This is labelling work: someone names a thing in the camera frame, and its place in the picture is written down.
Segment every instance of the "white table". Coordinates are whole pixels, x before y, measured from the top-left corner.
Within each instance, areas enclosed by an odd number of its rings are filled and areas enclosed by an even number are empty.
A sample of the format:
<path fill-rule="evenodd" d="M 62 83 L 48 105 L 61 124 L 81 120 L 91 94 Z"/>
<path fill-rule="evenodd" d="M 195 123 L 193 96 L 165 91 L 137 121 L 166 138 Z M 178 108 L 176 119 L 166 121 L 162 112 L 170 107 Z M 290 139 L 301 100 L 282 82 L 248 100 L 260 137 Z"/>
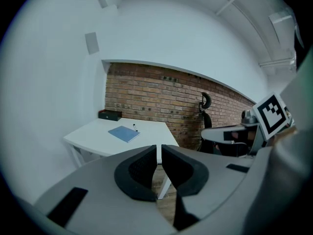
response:
<path fill-rule="evenodd" d="M 140 132 L 140 135 L 129 143 L 126 143 L 108 133 L 109 130 L 121 125 L 134 129 L 133 124 L 135 124 L 138 132 Z M 75 148 L 72 149 L 72 151 L 79 165 L 83 164 L 84 160 L 80 154 L 78 154 L 78 148 L 107 157 L 138 147 L 156 144 L 156 159 L 157 163 L 161 164 L 161 145 L 171 144 L 178 146 L 172 133 L 164 122 L 145 121 L 130 118 L 121 118 L 119 121 L 96 119 L 66 135 L 64 140 L 73 145 L 73 148 Z M 166 176 L 163 180 L 158 199 L 163 198 L 170 184 L 171 181 Z"/>

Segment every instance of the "blue notebook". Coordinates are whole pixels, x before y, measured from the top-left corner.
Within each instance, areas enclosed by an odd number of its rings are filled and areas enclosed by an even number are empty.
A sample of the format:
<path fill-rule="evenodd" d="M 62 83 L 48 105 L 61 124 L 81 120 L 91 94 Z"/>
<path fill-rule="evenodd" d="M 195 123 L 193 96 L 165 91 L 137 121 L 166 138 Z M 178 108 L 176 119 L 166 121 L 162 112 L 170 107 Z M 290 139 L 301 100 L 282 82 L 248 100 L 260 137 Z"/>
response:
<path fill-rule="evenodd" d="M 127 128 L 125 126 L 120 126 L 115 129 L 108 131 L 113 136 L 116 136 L 117 138 L 129 143 L 132 141 L 135 137 L 139 136 L 140 132 L 134 131 L 130 128 Z"/>

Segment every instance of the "white ceiling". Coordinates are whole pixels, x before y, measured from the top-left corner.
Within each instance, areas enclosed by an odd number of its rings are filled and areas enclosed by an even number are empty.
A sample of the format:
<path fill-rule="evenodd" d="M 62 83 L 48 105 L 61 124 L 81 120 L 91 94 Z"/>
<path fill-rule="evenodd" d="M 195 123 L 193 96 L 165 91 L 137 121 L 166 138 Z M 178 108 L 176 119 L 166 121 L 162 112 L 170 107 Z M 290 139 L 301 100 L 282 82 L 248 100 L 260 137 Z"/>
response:
<path fill-rule="evenodd" d="M 189 0 L 195 2 L 211 12 L 218 12 L 230 0 Z M 244 39 L 255 52 L 261 67 L 268 75 L 277 71 L 290 69 L 294 71 L 293 65 L 289 61 L 277 64 L 280 60 L 289 60 L 294 57 L 293 39 L 294 23 L 290 13 L 286 11 L 288 6 L 282 0 L 235 0 L 219 17 L 225 23 L 232 26 L 233 30 Z M 274 24 L 272 18 L 286 18 Z"/>

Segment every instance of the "wooden floor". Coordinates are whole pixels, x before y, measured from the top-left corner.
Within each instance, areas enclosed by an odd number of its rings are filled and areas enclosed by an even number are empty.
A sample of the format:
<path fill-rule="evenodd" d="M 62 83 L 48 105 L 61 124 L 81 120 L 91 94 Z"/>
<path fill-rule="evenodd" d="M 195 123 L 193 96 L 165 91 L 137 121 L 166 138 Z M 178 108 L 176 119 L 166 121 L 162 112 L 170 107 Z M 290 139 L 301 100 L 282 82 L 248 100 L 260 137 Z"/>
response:
<path fill-rule="evenodd" d="M 158 164 L 152 179 L 152 191 L 156 194 L 159 193 L 164 177 L 165 171 L 163 170 L 162 165 Z M 156 204 L 161 214 L 171 224 L 173 224 L 176 205 L 176 189 L 173 187 L 173 185 L 170 186 L 164 198 L 161 200 L 157 200 Z"/>

